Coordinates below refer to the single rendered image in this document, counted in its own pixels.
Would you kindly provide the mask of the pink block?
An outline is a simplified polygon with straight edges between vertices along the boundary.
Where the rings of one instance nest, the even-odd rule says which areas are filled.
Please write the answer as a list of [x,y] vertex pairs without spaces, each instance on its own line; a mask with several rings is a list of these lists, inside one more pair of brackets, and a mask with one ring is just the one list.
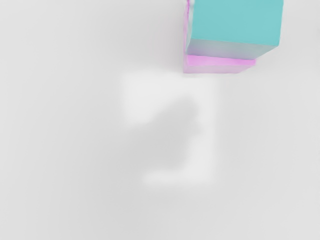
[[238,74],[256,65],[256,60],[187,54],[187,35],[191,25],[191,2],[186,0],[183,19],[183,72],[186,74]]

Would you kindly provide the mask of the teal block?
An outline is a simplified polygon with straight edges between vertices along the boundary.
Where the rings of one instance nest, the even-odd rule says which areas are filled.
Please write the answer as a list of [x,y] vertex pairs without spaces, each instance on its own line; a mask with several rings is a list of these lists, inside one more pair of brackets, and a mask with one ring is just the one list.
[[279,46],[284,0],[188,3],[188,55],[254,60]]

